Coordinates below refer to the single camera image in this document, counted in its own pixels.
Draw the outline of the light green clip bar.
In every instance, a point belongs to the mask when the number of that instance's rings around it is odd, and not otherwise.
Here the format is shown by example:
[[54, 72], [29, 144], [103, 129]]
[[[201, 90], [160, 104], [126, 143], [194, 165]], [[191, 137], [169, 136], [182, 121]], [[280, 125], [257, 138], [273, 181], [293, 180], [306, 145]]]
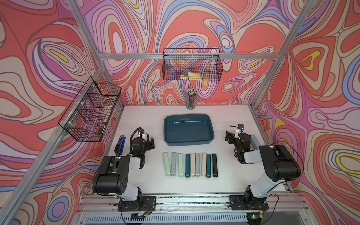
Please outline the light green clip bar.
[[163, 156], [164, 156], [164, 165], [165, 165], [166, 175], [170, 176], [171, 175], [171, 169], [170, 169], [168, 153], [164, 152]]

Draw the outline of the teal plastic storage box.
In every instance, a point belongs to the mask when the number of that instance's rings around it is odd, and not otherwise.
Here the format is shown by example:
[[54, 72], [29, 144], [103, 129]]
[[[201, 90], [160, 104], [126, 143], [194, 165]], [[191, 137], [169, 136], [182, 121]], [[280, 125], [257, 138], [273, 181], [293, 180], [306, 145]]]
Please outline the teal plastic storage box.
[[207, 114], [178, 114], [164, 119], [164, 141], [169, 146], [209, 144], [215, 138]]

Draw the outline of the pale green clip bar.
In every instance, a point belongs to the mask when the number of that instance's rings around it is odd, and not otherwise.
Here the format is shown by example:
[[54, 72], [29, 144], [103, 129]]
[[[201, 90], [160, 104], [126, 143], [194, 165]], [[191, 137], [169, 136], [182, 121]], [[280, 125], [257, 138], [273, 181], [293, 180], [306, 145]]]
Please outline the pale green clip bar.
[[183, 169], [183, 154], [178, 154], [178, 167], [179, 167], [179, 177], [184, 176], [184, 169]]

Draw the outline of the light grey clip bar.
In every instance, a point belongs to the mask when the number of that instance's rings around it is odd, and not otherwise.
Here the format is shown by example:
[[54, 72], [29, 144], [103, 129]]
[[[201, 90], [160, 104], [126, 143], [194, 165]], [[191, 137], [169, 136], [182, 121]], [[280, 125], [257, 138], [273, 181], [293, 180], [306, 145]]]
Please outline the light grey clip bar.
[[195, 158], [195, 176], [199, 177], [200, 176], [200, 154], [196, 153], [196, 158]]

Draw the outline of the beige clip bar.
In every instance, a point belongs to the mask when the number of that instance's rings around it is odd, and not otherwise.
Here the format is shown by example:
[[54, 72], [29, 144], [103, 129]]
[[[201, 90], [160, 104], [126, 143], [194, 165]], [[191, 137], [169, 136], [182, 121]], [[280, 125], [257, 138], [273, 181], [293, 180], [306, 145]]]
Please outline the beige clip bar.
[[195, 177], [195, 174], [196, 174], [196, 154], [191, 153], [190, 176]]

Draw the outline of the dark teal clip bar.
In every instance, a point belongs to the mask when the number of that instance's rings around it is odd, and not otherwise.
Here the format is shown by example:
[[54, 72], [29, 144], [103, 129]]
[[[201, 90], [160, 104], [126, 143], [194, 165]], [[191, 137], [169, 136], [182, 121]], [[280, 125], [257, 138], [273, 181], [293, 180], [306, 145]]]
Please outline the dark teal clip bar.
[[185, 177], [190, 177], [190, 154], [185, 155]]

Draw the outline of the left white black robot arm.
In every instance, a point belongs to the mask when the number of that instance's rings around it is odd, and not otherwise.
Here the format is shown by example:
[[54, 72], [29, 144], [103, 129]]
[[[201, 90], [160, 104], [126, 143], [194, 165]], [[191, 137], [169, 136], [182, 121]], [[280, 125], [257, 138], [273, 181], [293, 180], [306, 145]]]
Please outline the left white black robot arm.
[[155, 148], [153, 138], [136, 137], [130, 140], [130, 154], [124, 155], [125, 136], [115, 145], [115, 156], [105, 156], [98, 167], [93, 181], [93, 193], [100, 196], [119, 198], [119, 212], [148, 212], [156, 209], [156, 197], [144, 196], [139, 187], [129, 184], [129, 171], [143, 169], [145, 154]]

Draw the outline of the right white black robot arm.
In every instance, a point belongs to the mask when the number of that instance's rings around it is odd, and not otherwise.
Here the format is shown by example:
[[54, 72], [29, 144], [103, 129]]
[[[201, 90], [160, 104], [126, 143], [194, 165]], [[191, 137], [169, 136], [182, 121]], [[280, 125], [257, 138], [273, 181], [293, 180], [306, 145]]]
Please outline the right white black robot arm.
[[247, 186], [244, 195], [239, 200], [229, 196], [231, 201], [228, 208], [232, 210], [258, 210], [269, 209], [267, 198], [269, 193], [278, 185], [298, 179], [302, 172], [299, 164], [282, 145], [260, 145], [256, 150], [251, 150], [252, 136], [241, 132], [226, 131], [225, 141], [234, 145], [234, 156], [241, 164], [262, 163], [264, 173], [252, 185]]

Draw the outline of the blue black stapler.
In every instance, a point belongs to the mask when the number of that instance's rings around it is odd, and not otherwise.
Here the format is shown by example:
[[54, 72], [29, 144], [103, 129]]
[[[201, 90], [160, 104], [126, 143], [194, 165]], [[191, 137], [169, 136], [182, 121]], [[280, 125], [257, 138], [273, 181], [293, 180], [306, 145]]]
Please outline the blue black stapler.
[[115, 149], [114, 149], [114, 153], [116, 156], [121, 156], [123, 154], [125, 142], [126, 142], [126, 137], [120, 136], [117, 144], [115, 145]]

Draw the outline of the black clip bar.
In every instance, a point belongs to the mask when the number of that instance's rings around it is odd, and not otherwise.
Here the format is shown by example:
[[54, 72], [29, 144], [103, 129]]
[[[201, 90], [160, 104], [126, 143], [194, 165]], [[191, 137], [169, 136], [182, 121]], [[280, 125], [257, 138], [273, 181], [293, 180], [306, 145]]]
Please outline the black clip bar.
[[212, 168], [213, 168], [213, 177], [218, 177], [218, 161], [217, 155], [212, 154]]

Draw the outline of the cream clip bar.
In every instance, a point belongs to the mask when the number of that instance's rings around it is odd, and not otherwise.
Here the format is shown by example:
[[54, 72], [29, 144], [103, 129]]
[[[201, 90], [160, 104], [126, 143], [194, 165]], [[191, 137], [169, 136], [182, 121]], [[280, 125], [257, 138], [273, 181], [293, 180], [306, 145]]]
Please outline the cream clip bar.
[[201, 176], [206, 176], [206, 162], [207, 162], [207, 154], [202, 153]]

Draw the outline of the mesh pencil cup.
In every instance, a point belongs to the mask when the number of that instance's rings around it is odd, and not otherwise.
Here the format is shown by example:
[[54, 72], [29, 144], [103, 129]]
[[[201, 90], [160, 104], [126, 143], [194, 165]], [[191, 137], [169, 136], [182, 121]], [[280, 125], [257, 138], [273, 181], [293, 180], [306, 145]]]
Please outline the mesh pencil cup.
[[193, 110], [196, 104], [197, 90], [195, 87], [187, 88], [187, 109]]

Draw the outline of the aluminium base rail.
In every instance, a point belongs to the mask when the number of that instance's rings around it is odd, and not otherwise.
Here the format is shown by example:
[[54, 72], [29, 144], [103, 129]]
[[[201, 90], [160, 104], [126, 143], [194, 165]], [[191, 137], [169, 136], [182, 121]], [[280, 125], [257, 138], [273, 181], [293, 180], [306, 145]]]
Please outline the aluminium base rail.
[[155, 209], [120, 212], [113, 197], [86, 196], [72, 225], [316, 225], [300, 194], [277, 193], [267, 199], [268, 210], [235, 209], [230, 193], [157, 195]]

